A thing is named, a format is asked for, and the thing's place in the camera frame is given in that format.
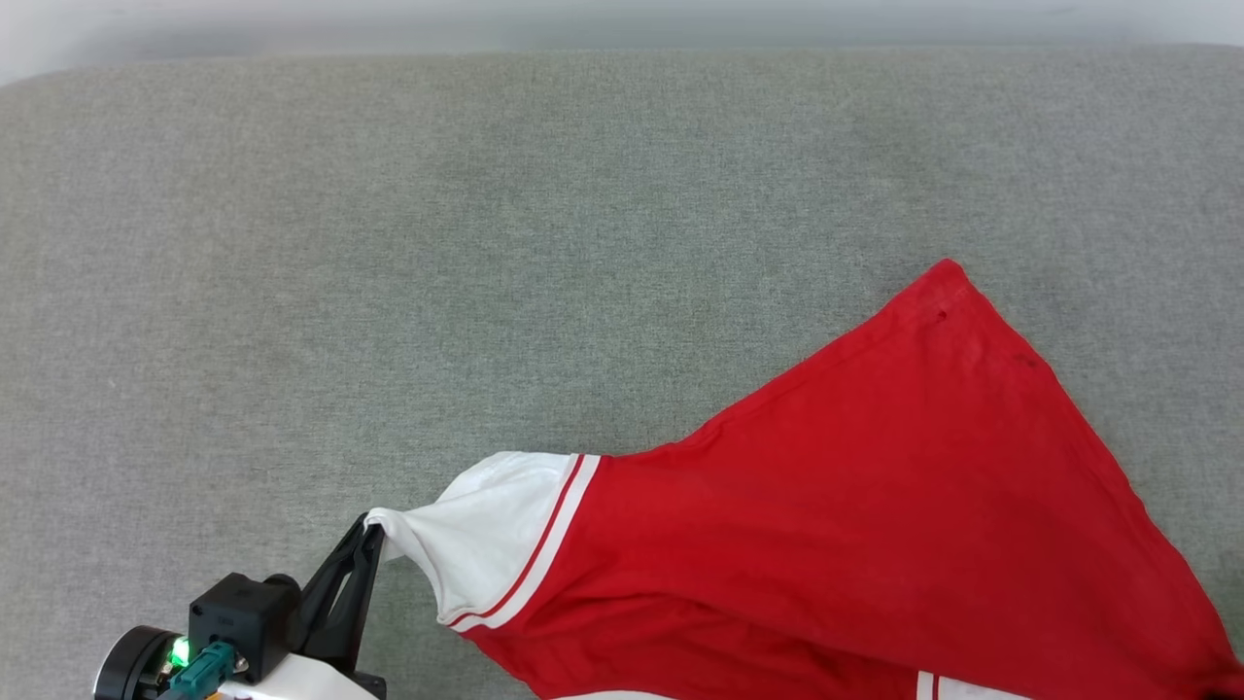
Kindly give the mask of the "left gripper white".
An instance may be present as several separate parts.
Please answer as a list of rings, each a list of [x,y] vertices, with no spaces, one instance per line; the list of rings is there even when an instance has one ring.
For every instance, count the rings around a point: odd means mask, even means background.
[[[384,528],[368,523],[367,513],[361,513],[301,591],[294,625],[294,655],[285,656],[262,681],[244,683],[245,663],[234,647],[216,642],[211,647],[195,648],[187,635],[153,625],[134,625],[104,656],[96,675],[93,698],[387,698],[383,679],[352,675],[360,664],[357,659],[383,545]],[[318,661],[326,659],[333,666]]]

